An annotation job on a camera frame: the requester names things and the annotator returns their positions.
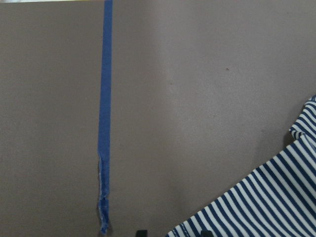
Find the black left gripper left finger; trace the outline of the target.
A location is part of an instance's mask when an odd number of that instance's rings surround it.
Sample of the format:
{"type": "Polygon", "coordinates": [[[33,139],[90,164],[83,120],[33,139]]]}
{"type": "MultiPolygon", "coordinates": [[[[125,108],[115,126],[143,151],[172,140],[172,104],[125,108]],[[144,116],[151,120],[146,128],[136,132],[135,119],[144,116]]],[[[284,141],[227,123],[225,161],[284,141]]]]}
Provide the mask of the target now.
{"type": "Polygon", "coordinates": [[[136,232],[136,237],[147,237],[148,236],[148,230],[138,230],[136,232]]]}

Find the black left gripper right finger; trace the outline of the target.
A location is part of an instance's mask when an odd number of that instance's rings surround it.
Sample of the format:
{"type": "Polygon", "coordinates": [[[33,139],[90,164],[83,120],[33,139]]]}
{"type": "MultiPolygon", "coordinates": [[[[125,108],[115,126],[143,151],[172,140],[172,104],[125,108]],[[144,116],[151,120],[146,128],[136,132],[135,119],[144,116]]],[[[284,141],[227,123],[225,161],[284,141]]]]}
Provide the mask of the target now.
{"type": "Polygon", "coordinates": [[[202,230],[201,237],[211,237],[211,231],[209,230],[202,230]]]}

